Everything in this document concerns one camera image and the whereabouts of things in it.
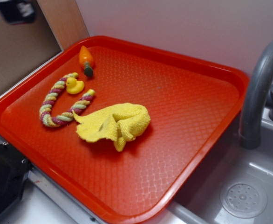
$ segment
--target white wall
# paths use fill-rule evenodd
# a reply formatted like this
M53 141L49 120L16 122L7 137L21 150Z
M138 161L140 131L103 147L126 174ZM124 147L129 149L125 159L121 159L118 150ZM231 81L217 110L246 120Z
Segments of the white wall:
M90 36L201 58L251 75L273 40L273 0L76 0Z

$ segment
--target tray rim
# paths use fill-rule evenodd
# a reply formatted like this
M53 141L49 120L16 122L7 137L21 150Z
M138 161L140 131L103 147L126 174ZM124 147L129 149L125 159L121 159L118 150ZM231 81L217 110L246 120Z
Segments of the tray rim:
M47 162L44 160L44 157L42 155L36 155L36 153L32 153L31 150L26 151L26 156L34 163L34 161L38 161L38 168L40 168L43 172L45 172L47 175L49 175L53 180L55 180L58 184L60 184L65 190L70 191L71 194L78 199L81 203L86 205L88 204L88 208L91 209L95 214L97 214L101 219L107 221L107 222L113 222L113 223L122 223L122 224L132 224L132 223L139 223L143 222L154 215L158 214L174 197L176 192L182 187L180 184L181 182L185 182L187 180L187 177L193 172L195 167L202 161L202 159L205 157L205 155L209 152L209 150L212 148L212 146L215 144L215 142L218 140L218 138L222 135L222 133L226 130L226 128L229 126L229 124L234 120L234 118L238 115L238 113L241 110L242 104L244 102L245 92L248 85L249 78L245 73L243 73L240 70L220 65L217 63L208 62L202 59L197 59L194 57L184 56L181 54L172 53L165 50L160 50L148 46L143 46L136 43L131 43L111 37L106 36L94 36L89 37L86 39L83 39L71 47L69 47L67 50L62 52L58 57L53 59L50 63L44 65L41 67L38 71L36 71L33 75L28 77L26 80L24 80L22 83L20 83L18 86L16 86L14 89L9 91L6 95L4 95L2 98L0 98L0 113L5 110L6 107L8 107L10 104L12 104L14 101L17 100L17 97L15 96L21 96L25 94L30 88L29 86L32 86L32 84L36 84L40 82L44 77L41 74L48 73L51 74L51 72L54 71L53 67L56 68L59 64L62 64L64 60L67 60L68 58L72 57L73 55L77 54L79 51L79 48L82 45L87 45L88 47L92 46L100 46L108 47L113 50L119 50L121 52L130 53L137 56L141 56L144 58L148 58L150 60L156 60L158 62L162 62L164 64L181 67L181 62L184 62L182 68L185 69L186 66L191 68L191 71L201 73L202 74L202 67L204 69L209 69L210 71L216 71L216 73L210 73L208 76L219 78L220 80L227 81L234 85L238 92L239 92L239 99L238 102L233 106L233 108L228 112L226 117L221 121L219 126L215 129L215 131L209 136L209 138L206 140L205 144L198 150L197 154L191 159L190 163L187 165L186 169L182 171L182 173L179 174L177 179L173 182L173 184L168 188L168 190L165 192L161 200L159 200L151 209L145 211L144 213L137 214L134 216L123 216L119 215L116 212L114 212L110 207L105 205L104 203L101 203L99 199L97 199L95 196L84 194L82 190L78 190L77 188L74 188L71 182L71 179L68 178L66 175L61 175L56 172L56 170L59 170L54 164L52 164L52 167L48 167ZM152 59L152 56L156 56L153 58L162 58L162 60ZM13 144L17 149L21 151L21 149L24 147L24 144L19 143L16 139L17 136L14 136L14 134L6 130L3 125L1 125L0 122L0 135L6 139L8 142ZM25 143L25 146L28 148L31 148L27 143Z

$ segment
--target yellow washcloth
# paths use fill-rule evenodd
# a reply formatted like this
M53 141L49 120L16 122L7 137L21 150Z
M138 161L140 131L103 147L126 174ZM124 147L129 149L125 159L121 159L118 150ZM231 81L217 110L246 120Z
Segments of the yellow washcloth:
M123 151L127 141L143 134L151 120L146 107L130 103L109 106L84 117L73 114L80 123L76 132L82 139L110 139L118 152Z

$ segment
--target red plastic tray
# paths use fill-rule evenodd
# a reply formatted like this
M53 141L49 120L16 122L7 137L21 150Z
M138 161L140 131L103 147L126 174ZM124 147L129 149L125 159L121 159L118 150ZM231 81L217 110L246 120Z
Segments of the red plastic tray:
M88 80L82 45L94 60ZM87 143L77 123L45 127L39 108L62 76L79 73L96 91L87 115L110 105L144 105L151 123L119 153L113 143ZM78 42L0 100L0 135L108 223L131 224L157 214L239 113L248 78L239 70L130 42L91 37ZM64 91L52 116L81 97Z

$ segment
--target sink drain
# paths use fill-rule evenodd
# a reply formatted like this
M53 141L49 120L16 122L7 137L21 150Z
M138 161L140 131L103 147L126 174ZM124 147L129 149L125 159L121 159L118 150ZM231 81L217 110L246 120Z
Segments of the sink drain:
M234 179L223 186L220 201L231 215L238 218L253 218L266 208L267 195L256 182Z

